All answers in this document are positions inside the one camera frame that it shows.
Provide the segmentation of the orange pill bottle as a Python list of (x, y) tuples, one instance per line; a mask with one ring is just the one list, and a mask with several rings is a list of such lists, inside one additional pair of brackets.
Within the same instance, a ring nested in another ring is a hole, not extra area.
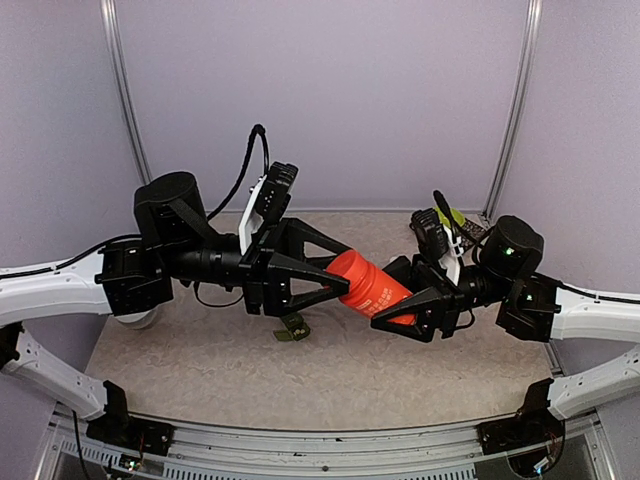
[(349, 291), (339, 300), (369, 320), (411, 295), (405, 286), (356, 250), (338, 255), (326, 272), (349, 281)]

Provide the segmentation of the green weekly pill organizer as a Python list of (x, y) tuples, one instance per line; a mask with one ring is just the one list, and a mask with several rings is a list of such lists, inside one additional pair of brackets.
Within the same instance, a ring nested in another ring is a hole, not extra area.
[[(311, 333), (310, 327), (300, 313), (291, 313), (289, 315), (283, 316), (280, 318), (280, 321), (283, 325), (283, 328), (273, 331), (275, 339), (279, 342), (301, 341), (307, 338)], [(297, 335), (295, 333), (295, 330), (298, 328), (305, 328), (306, 333)]]

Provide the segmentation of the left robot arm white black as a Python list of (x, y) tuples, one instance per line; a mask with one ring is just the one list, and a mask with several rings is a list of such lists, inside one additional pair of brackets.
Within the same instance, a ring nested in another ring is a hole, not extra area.
[(237, 231), (224, 234), (210, 225), (195, 176), (172, 172), (136, 191), (135, 234), (60, 263), (5, 270), (2, 372), (33, 381), (79, 417), (99, 422), (118, 444), (133, 443), (140, 424), (128, 413), (124, 391), (40, 349), (24, 322), (97, 314), (137, 324), (173, 299), (175, 283), (240, 289), (250, 314), (272, 317), (345, 294), (348, 282), (327, 272), (344, 244), (286, 215), (296, 174), (290, 164), (273, 165), (256, 185)]

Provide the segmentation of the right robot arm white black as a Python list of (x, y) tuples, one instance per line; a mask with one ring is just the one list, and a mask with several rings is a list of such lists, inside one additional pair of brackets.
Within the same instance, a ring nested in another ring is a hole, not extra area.
[(465, 234), (445, 226), (435, 209), (414, 212), (410, 227), (419, 252), (388, 271), (411, 294), (376, 313), (372, 328), (430, 342), (461, 330), (461, 314), (498, 305), (497, 325), (519, 340), (638, 343), (638, 295), (578, 288), (539, 273), (544, 240), (523, 220), (500, 217), (475, 240), (470, 265), (461, 258)]

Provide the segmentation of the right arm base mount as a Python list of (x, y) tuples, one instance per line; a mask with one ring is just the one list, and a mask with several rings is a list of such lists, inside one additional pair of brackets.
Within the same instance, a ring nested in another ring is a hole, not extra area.
[(476, 429), (484, 455), (529, 447), (565, 434), (564, 422), (546, 410), (483, 422)]

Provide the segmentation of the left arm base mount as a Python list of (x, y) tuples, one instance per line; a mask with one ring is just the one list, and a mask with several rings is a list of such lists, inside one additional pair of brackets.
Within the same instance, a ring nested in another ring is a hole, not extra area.
[(143, 454), (167, 456), (175, 427), (169, 423), (129, 416), (125, 420), (104, 415), (87, 424), (88, 438), (135, 450)]

